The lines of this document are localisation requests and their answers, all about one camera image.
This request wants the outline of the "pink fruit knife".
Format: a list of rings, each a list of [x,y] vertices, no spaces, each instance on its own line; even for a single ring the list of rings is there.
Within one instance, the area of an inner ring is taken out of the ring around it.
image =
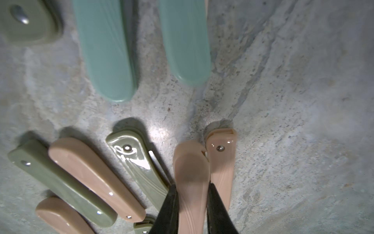
[[[145,208],[104,161],[82,141],[68,137],[51,144],[49,157],[132,223],[146,217]]]

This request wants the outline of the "olive fruit knife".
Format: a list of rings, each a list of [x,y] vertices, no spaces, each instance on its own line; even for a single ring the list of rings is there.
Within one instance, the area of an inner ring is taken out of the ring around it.
[[[161,210],[168,185],[154,165],[142,134],[126,129],[109,134],[105,142],[152,205]]]

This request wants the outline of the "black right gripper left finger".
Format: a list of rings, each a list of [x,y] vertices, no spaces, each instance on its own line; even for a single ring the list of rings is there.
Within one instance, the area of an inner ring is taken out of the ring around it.
[[[179,195],[176,185],[170,186],[168,194],[149,234],[178,234]]]

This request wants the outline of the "green fruit knife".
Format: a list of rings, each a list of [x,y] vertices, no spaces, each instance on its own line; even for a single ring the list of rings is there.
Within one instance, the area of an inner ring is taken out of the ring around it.
[[[127,38],[127,1],[73,1],[73,9],[89,79],[113,102],[130,101],[137,81]]]

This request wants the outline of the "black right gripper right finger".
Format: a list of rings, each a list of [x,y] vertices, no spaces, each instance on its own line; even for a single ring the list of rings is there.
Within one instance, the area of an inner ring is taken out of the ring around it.
[[[207,231],[209,234],[238,234],[213,183],[207,194]]]

